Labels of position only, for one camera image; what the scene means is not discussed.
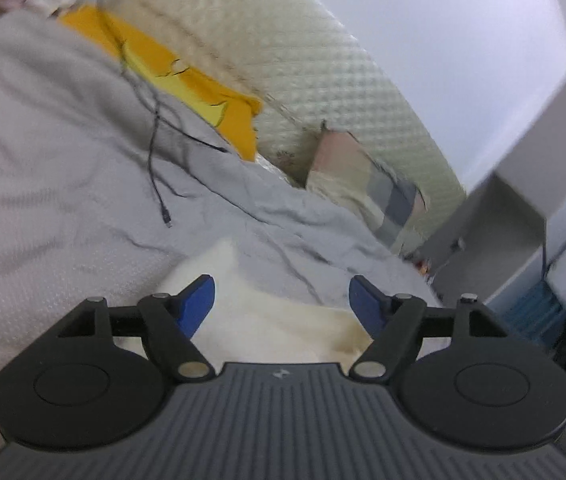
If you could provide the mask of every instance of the gray bed sheet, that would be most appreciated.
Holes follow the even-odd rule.
[[[168,120],[228,147],[161,99]],[[437,304],[344,208],[162,124],[154,167],[167,228],[146,171],[152,122],[96,46],[26,11],[0,18],[0,368],[86,296],[133,303],[222,237],[246,278],[278,296],[347,308],[360,273]]]

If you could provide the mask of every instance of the black cable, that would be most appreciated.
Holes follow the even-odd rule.
[[[214,146],[213,144],[209,144],[209,143],[205,142],[204,140],[198,139],[197,137],[193,137],[190,134],[188,134],[187,132],[185,132],[183,130],[183,121],[181,120],[181,117],[178,114],[178,112],[176,110],[174,110],[173,108],[164,104],[159,99],[158,91],[154,87],[154,85],[152,85],[149,81],[146,81],[144,78],[141,77],[140,81],[143,84],[145,84],[145,88],[147,90],[149,90],[149,92],[152,94],[152,98],[153,98],[153,101],[154,101],[154,107],[153,108],[150,107],[150,104],[143,97],[143,94],[141,93],[141,91],[139,89],[139,84],[138,84],[139,80],[137,80],[134,76],[132,76],[128,73],[128,67],[130,66],[130,64],[128,62],[128,58],[127,58],[126,52],[125,52],[125,41],[123,40],[123,38],[119,34],[119,31],[116,29],[116,27],[112,23],[112,20],[109,19],[108,15],[106,13],[106,10],[105,10],[104,1],[105,0],[96,0],[97,15],[98,15],[98,18],[99,18],[99,21],[101,23],[103,30],[110,36],[112,41],[114,41],[114,43],[116,44],[117,50],[119,51],[119,57],[121,59],[121,76],[130,84],[130,86],[132,87],[132,89],[135,93],[135,96],[137,97],[138,101],[141,103],[143,108],[145,108],[147,111],[151,112],[152,115],[153,115],[153,124],[152,124],[152,132],[151,132],[151,135],[150,135],[150,144],[149,144],[148,149],[147,149],[147,173],[150,177],[150,183],[152,184],[152,187],[154,189],[154,193],[156,194],[156,197],[159,201],[159,206],[161,208],[161,218],[163,218],[163,222],[165,223],[165,225],[167,225],[168,227],[172,227],[172,216],[170,215],[170,211],[167,208],[167,206],[165,205],[165,202],[163,201],[163,197],[161,196],[161,192],[159,192],[159,189],[156,185],[156,176],[154,176],[154,168],[153,168],[153,164],[152,164],[153,156],[154,156],[154,145],[156,143],[156,135],[158,133],[159,124],[162,122],[162,123],[166,124],[167,126],[169,126],[170,128],[172,128],[173,130],[175,130],[175,131],[179,132],[180,134],[182,134],[183,136],[187,137],[188,139],[193,140],[195,142],[198,142],[199,144],[203,144],[204,146],[207,146],[208,148],[212,148],[213,150],[217,150],[217,152],[227,153],[227,150],[225,148],[221,147],[221,146]],[[175,115],[175,117],[179,120],[179,126],[171,123],[170,121],[168,121],[166,118],[164,118],[161,115],[161,108],[162,107],[168,108],[173,113],[173,115]]]

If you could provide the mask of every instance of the quilted fabric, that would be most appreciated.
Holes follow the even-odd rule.
[[[259,152],[304,182],[320,124],[349,130],[431,198],[431,234],[464,198],[396,86],[316,0],[121,0],[116,12],[221,83],[262,99]]]

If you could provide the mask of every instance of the silver screw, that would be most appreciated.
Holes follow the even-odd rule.
[[[383,377],[387,368],[377,361],[363,361],[354,366],[354,373],[366,379],[376,379]]]
[[[199,361],[188,361],[177,370],[179,375],[188,379],[201,379],[209,373],[209,366]]]
[[[479,296],[478,294],[466,292],[464,294],[461,294],[461,301],[463,301],[463,303],[476,303],[477,301],[479,301]]]

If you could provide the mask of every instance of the white wall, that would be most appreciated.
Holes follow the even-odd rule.
[[[472,189],[566,77],[557,0],[320,0],[410,102]]]

